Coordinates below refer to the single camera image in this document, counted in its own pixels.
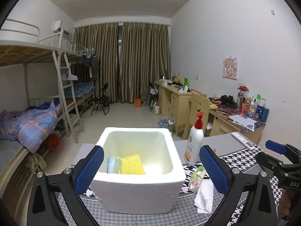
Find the brown striped curtain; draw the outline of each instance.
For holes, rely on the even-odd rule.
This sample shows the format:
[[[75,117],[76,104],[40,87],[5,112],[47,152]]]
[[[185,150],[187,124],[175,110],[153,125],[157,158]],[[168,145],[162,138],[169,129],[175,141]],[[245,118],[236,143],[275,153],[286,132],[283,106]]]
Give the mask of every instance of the brown striped curtain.
[[[74,43],[89,49],[94,48],[97,59],[100,62],[99,89],[109,83],[107,96],[110,102],[118,101],[117,92],[117,31],[118,23],[105,23],[78,27],[74,32]],[[75,75],[79,82],[89,82],[89,68],[75,65]]]
[[[144,88],[165,75],[170,78],[167,25],[124,23],[120,57],[121,102],[133,103]]]

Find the human hand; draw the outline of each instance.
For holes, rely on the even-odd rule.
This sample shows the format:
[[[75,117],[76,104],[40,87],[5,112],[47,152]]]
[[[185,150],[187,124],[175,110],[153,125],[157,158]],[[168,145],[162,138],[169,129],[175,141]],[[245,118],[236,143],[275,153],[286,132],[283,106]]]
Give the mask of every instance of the human hand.
[[[281,218],[284,216],[288,216],[290,213],[290,205],[291,205],[291,200],[290,197],[288,196],[288,191],[286,189],[283,189],[282,196],[279,200],[279,205],[278,205],[278,216]]]

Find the upper bunk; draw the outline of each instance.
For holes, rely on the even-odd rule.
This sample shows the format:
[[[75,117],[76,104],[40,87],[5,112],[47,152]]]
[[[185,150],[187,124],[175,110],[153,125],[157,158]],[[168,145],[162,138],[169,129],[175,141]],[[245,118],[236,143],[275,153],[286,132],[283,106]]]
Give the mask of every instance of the upper bunk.
[[[36,43],[16,40],[0,40],[0,67],[23,63],[54,63],[53,51],[59,55],[66,53],[68,60],[74,62],[79,60],[82,55],[88,51],[87,48],[78,44],[72,44],[70,50],[62,49],[63,35],[69,34],[63,28],[61,28],[61,31],[39,40],[40,29],[37,26],[13,19],[7,19],[7,21],[27,25],[36,29],[36,31],[34,33],[14,29],[1,29],[1,31],[28,34],[36,37],[37,40]],[[56,37],[59,37],[58,46],[53,45]]]

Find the yellow foam net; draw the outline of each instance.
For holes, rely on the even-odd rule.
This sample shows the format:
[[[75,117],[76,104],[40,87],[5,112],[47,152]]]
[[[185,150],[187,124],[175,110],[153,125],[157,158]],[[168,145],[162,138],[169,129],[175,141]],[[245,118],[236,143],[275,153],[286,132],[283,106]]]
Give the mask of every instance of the yellow foam net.
[[[145,175],[139,155],[122,158],[120,164],[121,174]]]

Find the yellow cloth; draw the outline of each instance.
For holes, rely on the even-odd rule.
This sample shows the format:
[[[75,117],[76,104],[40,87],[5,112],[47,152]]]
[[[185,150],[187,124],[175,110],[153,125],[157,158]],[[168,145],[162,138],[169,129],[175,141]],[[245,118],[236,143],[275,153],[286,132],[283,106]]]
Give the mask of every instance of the yellow cloth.
[[[132,155],[121,160],[121,174],[145,175],[139,155]]]
[[[216,110],[218,107],[217,107],[216,104],[210,104],[209,108],[210,108],[211,110]]]

